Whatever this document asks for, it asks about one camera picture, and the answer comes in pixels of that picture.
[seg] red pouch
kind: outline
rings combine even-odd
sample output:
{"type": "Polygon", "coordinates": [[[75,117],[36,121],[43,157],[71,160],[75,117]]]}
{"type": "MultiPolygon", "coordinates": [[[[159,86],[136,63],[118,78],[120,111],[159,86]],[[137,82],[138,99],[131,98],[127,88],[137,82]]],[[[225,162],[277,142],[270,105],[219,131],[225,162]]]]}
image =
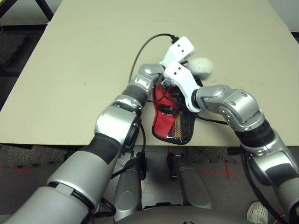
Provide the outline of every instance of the red pouch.
{"type": "MultiPolygon", "coordinates": [[[[163,88],[161,84],[157,85],[153,91],[153,99],[157,100],[163,97],[163,88]]],[[[173,99],[170,93],[166,96],[173,99]]],[[[183,145],[188,143],[193,135],[195,117],[192,113],[186,110],[180,110],[177,115],[165,113],[157,109],[157,105],[171,106],[179,109],[177,104],[174,104],[166,98],[154,102],[155,119],[153,122],[153,135],[162,140],[173,144],[183,145]]]]}

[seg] beige tabletop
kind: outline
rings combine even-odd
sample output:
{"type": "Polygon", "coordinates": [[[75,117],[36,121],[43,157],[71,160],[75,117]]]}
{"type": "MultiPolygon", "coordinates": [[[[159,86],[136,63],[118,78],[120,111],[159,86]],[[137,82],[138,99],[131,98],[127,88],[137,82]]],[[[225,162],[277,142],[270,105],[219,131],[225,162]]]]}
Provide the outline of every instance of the beige tabletop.
{"type": "MultiPolygon", "coordinates": [[[[88,144],[139,48],[159,33],[187,36],[193,57],[215,65],[204,85],[250,92],[286,145],[299,144],[299,45],[266,0],[64,0],[0,112],[0,142],[88,144]]],[[[168,37],[155,39],[136,67],[159,62],[169,46],[168,37]]],[[[154,114],[147,103],[147,145],[168,145],[151,133],[154,114]]],[[[188,145],[239,140],[228,126],[197,120],[188,145]]]]}

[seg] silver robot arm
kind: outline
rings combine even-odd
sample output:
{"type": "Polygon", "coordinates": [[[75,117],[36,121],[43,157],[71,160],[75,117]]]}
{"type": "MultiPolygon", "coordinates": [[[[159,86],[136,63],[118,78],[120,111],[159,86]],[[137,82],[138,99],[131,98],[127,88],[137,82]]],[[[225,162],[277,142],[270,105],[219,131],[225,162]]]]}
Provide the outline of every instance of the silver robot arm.
{"type": "Polygon", "coordinates": [[[299,214],[299,169],[294,157],[271,128],[256,100],[247,92],[227,85],[200,87],[193,105],[223,116],[250,153],[249,166],[264,185],[271,185],[289,217],[299,214]]]}
{"type": "Polygon", "coordinates": [[[75,152],[14,213],[6,224],[79,224],[95,210],[123,148],[134,146],[141,110],[164,68],[145,64],[136,78],[99,116],[91,143],[75,152]]]}

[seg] white sneaker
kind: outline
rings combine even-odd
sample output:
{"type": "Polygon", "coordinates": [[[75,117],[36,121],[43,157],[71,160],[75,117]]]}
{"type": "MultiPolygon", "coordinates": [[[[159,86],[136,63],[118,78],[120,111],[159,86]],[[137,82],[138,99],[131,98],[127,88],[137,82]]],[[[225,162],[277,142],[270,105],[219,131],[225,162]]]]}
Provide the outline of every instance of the white sneaker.
{"type": "Polygon", "coordinates": [[[260,202],[253,202],[247,211],[247,221],[268,224],[268,211],[260,202]]]}

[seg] black wire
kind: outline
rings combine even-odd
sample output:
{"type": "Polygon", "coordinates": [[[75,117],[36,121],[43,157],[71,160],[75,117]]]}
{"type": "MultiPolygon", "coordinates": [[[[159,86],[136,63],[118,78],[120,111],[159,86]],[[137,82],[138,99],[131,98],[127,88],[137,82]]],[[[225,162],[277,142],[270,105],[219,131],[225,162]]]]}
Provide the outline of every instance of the black wire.
{"type": "Polygon", "coordinates": [[[262,192],[254,184],[254,182],[251,178],[250,172],[249,172],[248,164],[247,164],[247,153],[244,152],[242,147],[240,147],[240,155],[241,155],[241,162],[242,162],[242,166],[244,169],[244,173],[246,175],[246,178],[247,178],[251,188],[253,189],[255,195],[257,196],[258,200],[268,210],[268,212],[270,214],[272,214],[273,217],[276,218],[281,224],[287,224],[287,222],[282,217],[280,217],[280,215],[275,211],[275,209],[270,205],[270,203],[267,201],[267,199],[263,196],[262,192]]]}
{"type": "Polygon", "coordinates": [[[154,89],[153,89],[153,92],[154,92],[154,100],[147,100],[147,102],[150,102],[150,103],[155,103],[155,102],[158,102],[160,100],[162,100],[164,98],[164,96],[162,96],[160,99],[156,99],[156,85],[154,85],[154,89]]]}
{"type": "Polygon", "coordinates": [[[139,52],[138,52],[138,54],[137,54],[137,56],[136,56],[136,58],[135,58],[135,60],[134,60],[133,66],[132,66],[132,68],[131,68],[130,76],[129,76],[129,82],[131,81],[131,78],[132,78],[132,75],[133,75],[133,70],[134,70],[135,64],[136,64],[137,59],[138,59],[140,53],[142,52],[143,48],[144,48],[144,47],[145,47],[151,40],[153,40],[153,39],[155,39],[156,37],[159,37],[159,36],[169,36],[169,37],[171,37],[173,43],[178,39],[177,37],[175,37],[174,35],[171,35],[171,34],[157,34],[157,35],[154,35],[154,36],[152,36],[151,38],[149,38],[149,39],[143,44],[143,46],[140,48],[140,50],[139,50],[139,52]]]}
{"type": "MultiPolygon", "coordinates": [[[[146,139],[145,139],[145,131],[144,131],[144,128],[142,126],[142,124],[140,124],[140,128],[141,128],[141,131],[142,131],[142,135],[143,135],[143,145],[142,145],[142,150],[141,152],[144,152],[145,150],[145,144],[146,144],[146,139]]],[[[130,169],[132,166],[134,166],[138,160],[140,159],[140,156],[137,156],[137,158],[131,163],[129,164],[128,166],[124,167],[123,169],[115,172],[114,174],[112,174],[111,176],[111,179],[115,178],[116,176],[118,176],[119,174],[125,172],[126,170],[130,169]]]]}
{"type": "Polygon", "coordinates": [[[228,123],[225,121],[221,121],[221,120],[213,120],[213,119],[209,119],[209,118],[204,118],[198,114],[195,115],[196,118],[200,119],[200,120],[205,120],[205,121],[210,121],[210,122],[214,122],[217,124],[221,124],[221,125],[227,125],[228,123]]]}
{"type": "Polygon", "coordinates": [[[176,101],[176,100],[173,100],[173,99],[169,98],[169,97],[166,95],[166,93],[167,93],[167,89],[164,89],[164,90],[165,90],[165,91],[162,90],[162,94],[163,94],[163,96],[164,96],[166,99],[168,99],[169,101],[173,102],[174,104],[178,104],[178,105],[182,106],[183,108],[186,108],[186,109],[187,109],[187,107],[186,107],[185,104],[183,104],[183,103],[181,103],[181,102],[178,102],[178,101],[176,101]]]}
{"type": "Polygon", "coordinates": [[[101,212],[94,213],[93,217],[111,217],[116,214],[116,208],[115,206],[110,203],[106,198],[102,197],[102,200],[100,202],[100,205],[106,210],[101,212]]]}

